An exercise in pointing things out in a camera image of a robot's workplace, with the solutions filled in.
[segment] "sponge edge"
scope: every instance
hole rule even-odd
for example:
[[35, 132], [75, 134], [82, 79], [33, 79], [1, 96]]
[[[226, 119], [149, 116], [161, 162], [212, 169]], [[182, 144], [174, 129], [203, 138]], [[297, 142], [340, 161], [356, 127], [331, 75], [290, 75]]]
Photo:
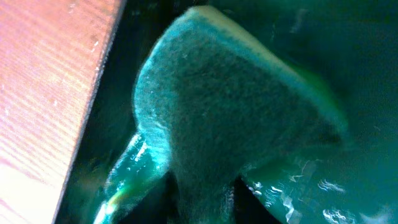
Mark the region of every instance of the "sponge edge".
[[306, 145], [340, 147], [348, 137], [322, 80], [287, 65], [211, 6], [189, 9], [159, 39], [134, 105], [151, 156], [175, 173], [185, 221], [219, 223], [219, 208], [229, 214], [225, 185], [244, 166]]

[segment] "sponge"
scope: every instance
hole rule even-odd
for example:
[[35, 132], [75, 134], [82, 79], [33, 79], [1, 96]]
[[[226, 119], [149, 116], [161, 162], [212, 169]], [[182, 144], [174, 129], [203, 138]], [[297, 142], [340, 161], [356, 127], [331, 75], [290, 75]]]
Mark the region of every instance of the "sponge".
[[237, 176], [297, 151], [344, 148], [348, 126], [313, 73], [211, 6], [189, 9], [142, 66], [135, 117], [178, 184], [181, 223], [231, 222]]

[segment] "wooden table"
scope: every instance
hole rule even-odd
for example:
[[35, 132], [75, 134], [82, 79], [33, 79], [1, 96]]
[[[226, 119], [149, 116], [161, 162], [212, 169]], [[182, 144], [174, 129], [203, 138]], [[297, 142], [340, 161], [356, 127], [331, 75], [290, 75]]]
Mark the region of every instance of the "wooden table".
[[51, 223], [119, 4], [0, 1], [0, 223]]

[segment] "wood grain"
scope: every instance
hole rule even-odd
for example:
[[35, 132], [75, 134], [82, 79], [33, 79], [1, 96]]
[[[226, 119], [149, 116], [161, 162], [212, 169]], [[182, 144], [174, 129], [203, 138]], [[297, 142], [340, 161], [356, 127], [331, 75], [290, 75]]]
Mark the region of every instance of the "wood grain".
[[119, 4], [0, 1], [0, 223], [51, 223]]

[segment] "wooden surface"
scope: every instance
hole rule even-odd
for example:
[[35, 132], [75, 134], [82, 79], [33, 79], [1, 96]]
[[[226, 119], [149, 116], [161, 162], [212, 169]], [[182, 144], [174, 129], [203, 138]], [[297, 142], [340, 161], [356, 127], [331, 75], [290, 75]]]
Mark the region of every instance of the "wooden surface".
[[120, 0], [0, 0], [0, 223], [51, 223]]

